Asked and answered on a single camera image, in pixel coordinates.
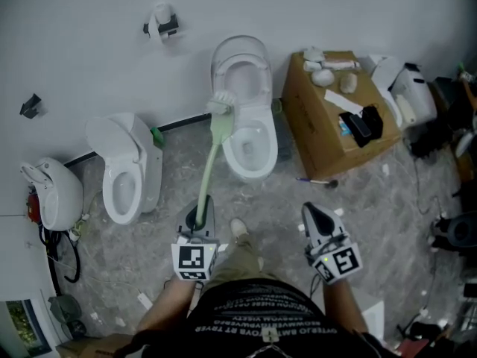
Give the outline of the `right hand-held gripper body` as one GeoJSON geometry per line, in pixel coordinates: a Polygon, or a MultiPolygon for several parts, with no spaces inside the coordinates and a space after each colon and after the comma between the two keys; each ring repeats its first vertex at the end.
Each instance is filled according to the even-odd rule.
{"type": "Polygon", "coordinates": [[[309,265],[322,281],[331,285],[362,269],[358,245],[350,239],[331,239],[318,247],[307,247],[309,265]]]}

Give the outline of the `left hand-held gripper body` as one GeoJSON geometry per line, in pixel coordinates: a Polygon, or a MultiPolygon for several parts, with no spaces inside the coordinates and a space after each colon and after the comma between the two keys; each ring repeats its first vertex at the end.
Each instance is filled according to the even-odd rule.
{"type": "Polygon", "coordinates": [[[219,239],[215,233],[181,232],[171,245],[175,274],[181,280],[208,281],[218,259],[219,239]]]}

